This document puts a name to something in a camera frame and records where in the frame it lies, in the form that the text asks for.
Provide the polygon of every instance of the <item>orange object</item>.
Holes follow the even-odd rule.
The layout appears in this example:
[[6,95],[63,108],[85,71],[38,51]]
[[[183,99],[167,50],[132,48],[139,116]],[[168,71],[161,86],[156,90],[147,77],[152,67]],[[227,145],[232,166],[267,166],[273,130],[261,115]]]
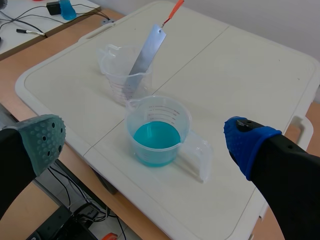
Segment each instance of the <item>orange object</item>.
[[107,234],[102,240],[117,240],[118,235],[114,233]]
[[167,20],[164,21],[164,23],[162,24],[162,27],[164,27],[164,25],[170,20],[172,19],[172,17],[175,15],[175,13],[178,11],[178,9],[182,6],[182,4],[184,4],[185,0],[179,0],[175,6],[173,7],[169,17],[167,18]]

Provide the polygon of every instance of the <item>white wall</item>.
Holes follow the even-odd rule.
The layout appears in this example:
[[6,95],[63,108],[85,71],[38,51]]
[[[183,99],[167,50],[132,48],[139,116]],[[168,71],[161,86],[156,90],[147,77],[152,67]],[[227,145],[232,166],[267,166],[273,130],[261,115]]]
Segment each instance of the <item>white wall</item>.
[[[126,15],[153,2],[91,1]],[[184,6],[320,61],[320,0],[185,0]]]

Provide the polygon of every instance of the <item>empty measuring cup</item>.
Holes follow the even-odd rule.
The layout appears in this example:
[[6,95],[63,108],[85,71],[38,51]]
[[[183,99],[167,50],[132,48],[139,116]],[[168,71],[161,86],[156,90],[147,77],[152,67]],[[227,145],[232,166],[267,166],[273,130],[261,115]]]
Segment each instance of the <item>empty measuring cup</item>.
[[125,127],[138,160],[149,167],[171,163],[179,153],[192,159],[199,177],[211,173],[211,145],[190,129],[190,112],[165,96],[147,96],[126,103]]
[[113,98],[121,104],[150,95],[152,65],[146,72],[129,75],[140,51],[138,46],[117,47],[112,44],[97,51],[100,70],[110,83]]

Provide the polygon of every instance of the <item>power adapter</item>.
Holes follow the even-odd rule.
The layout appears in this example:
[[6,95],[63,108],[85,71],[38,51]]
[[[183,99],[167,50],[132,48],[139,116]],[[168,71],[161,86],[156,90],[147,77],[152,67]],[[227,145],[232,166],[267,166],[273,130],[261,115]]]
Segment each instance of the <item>power adapter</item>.
[[49,11],[50,15],[59,15],[61,14],[61,8],[59,1],[52,1],[46,3],[46,8]]

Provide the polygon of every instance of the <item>plastic measuring cup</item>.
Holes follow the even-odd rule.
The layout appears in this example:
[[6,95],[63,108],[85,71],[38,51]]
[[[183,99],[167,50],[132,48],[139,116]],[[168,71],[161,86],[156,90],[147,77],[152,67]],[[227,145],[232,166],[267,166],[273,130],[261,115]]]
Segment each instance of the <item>plastic measuring cup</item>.
[[112,96],[123,105],[127,100],[151,94],[152,65],[146,72],[129,75],[140,51],[141,47],[138,46],[117,47],[112,44],[97,51],[100,70],[110,83]]
[[[134,138],[137,130],[150,122],[164,122],[173,126],[180,142],[167,148],[150,148]],[[206,182],[211,173],[213,149],[190,128],[190,112],[178,101],[165,96],[147,96],[126,103],[125,127],[138,160],[149,167],[162,167],[171,163],[178,152],[188,155],[199,168],[199,177]]]

